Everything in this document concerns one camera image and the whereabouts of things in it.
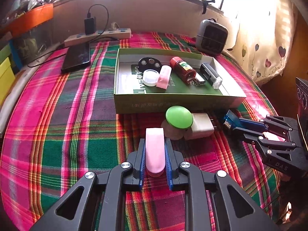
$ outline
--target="plaid tablecloth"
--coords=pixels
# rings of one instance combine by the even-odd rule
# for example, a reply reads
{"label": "plaid tablecloth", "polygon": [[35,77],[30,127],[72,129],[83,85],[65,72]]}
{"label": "plaid tablecloth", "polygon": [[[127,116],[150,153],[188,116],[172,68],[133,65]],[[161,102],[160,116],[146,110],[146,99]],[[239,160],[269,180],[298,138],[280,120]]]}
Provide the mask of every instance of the plaid tablecloth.
{"label": "plaid tablecloth", "polygon": [[[131,39],[91,46],[91,66],[62,75],[64,57],[42,65],[24,89],[11,116],[1,155],[1,195],[5,211],[20,230],[29,228],[87,171],[106,172],[138,148],[145,129],[160,127],[163,113],[117,115],[113,100],[119,48],[172,49],[199,53],[190,38],[134,33]],[[59,50],[50,58],[65,53]],[[229,59],[217,60],[247,98],[235,112],[258,120],[275,110],[260,89]],[[276,171],[264,166],[255,148],[218,126],[208,137],[173,141],[186,161],[200,169],[227,171],[265,207],[278,194]],[[265,211],[278,218],[279,202]],[[166,176],[146,175],[142,192],[127,193],[126,230],[184,230],[184,194],[168,189]]]}

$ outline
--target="bottle label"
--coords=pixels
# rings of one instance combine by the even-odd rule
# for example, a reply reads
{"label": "bottle label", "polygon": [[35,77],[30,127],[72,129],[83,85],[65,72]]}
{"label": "bottle label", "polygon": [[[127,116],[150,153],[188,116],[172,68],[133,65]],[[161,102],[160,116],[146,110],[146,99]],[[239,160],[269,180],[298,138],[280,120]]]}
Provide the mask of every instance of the bottle label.
{"label": "bottle label", "polygon": [[189,66],[189,65],[187,64],[187,62],[185,62],[185,61],[180,62],[179,65],[180,65],[183,69],[185,69],[186,71],[192,69],[192,67]]}

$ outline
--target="green round cap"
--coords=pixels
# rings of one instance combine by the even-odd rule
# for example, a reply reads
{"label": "green round cap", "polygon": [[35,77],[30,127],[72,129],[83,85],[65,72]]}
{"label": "green round cap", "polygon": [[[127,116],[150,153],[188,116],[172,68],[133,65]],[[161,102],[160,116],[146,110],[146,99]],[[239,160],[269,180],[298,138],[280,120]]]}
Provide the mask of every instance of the green round cap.
{"label": "green round cap", "polygon": [[192,114],[187,108],[181,106],[172,106],[166,112],[167,122],[176,128],[187,129],[193,123]]}

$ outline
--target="yellow box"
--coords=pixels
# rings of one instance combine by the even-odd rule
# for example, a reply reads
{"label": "yellow box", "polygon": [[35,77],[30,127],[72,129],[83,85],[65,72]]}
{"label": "yellow box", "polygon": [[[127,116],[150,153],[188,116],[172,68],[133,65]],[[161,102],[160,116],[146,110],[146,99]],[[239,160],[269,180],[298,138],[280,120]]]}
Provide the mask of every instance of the yellow box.
{"label": "yellow box", "polygon": [[10,60],[7,57],[4,62],[0,64],[0,105],[2,105],[5,100],[7,92],[9,91],[14,80],[15,76],[11,69]]}

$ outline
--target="wooden power strip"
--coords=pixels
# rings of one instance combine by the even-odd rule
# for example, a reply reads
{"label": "wooden power strip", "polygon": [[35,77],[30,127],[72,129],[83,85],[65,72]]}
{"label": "wooden power strip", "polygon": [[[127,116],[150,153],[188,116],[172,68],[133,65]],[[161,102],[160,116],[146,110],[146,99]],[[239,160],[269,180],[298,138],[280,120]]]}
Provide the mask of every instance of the wooden power strip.
{"label": "wooden power strip", "polygon": [[[99,36],[101,33],[102,31],[99,30],[91,35],[85,35],[84,33],[81,33],[78,35],[70,36],[64,41],[64,46],[69,47],[69,46],[73,46],[76,44],[81,44],[87,41],[91,41],[92,39]],[[99,39],[103,37],[114,37],[117,39],[129,39],[131,38],[131,29],[130,28],[119,28],[117,30],[105,31],[97,38],[97,40],[99,41]]]}

